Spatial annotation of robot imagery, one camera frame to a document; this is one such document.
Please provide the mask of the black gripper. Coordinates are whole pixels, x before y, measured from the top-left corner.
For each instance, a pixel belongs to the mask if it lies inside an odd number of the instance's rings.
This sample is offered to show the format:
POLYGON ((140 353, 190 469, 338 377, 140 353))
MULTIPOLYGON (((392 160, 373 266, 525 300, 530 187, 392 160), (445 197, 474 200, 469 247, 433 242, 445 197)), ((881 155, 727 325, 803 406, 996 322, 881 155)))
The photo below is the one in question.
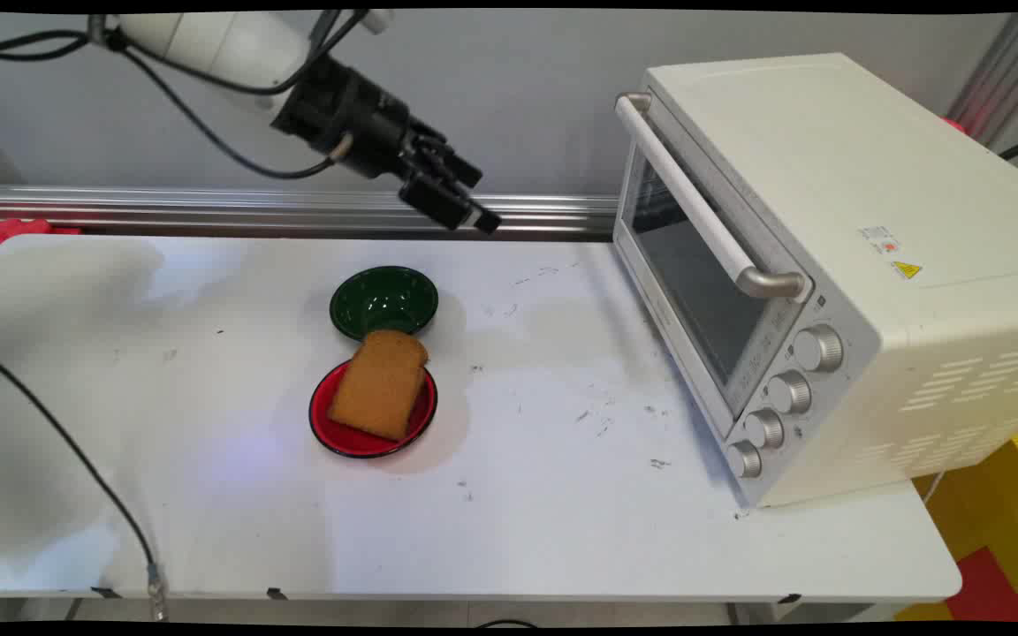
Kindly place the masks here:
POLYGON ((332 57, 319 57, 288 92, 272 128, 323 155, 350 137, 337 164, 363 178, 401 178, 400 200, 448 231, 473 226, 490 235, 504 222, 470 196, 480 169, 400 98, 332 57))

